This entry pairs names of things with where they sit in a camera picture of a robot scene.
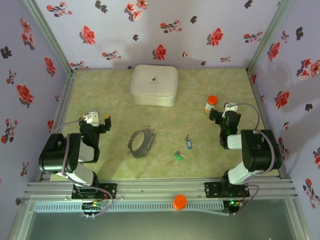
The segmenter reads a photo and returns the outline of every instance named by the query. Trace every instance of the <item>orange cap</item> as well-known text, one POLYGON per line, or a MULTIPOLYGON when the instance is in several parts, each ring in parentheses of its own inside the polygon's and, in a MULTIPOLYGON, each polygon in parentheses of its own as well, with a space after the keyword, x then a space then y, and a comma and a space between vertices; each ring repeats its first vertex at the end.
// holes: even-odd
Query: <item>orange cap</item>
POLYGON ((185 196, 183 196, 181 194, 176 196, 173 200, 173 207, 177 211, 184 209, 186 207, 186 205, 187 205, 187 199, 185 196))
POLYGON ((215 95, 211 95, 208 97, 208 104, 210 105, 216 105, 218 102, 218 98, 215 95))

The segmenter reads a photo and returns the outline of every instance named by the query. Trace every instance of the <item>small bottle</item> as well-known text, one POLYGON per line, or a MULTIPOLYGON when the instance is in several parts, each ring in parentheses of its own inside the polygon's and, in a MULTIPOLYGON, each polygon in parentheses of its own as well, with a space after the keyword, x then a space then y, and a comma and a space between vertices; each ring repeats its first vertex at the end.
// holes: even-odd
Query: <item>small bottle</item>
POLYGON ((211 109, 213 109, 218 103, 218 98, 215 95, 208 97, 208 100, 205 103, 204 111, 209 114, 211 109))

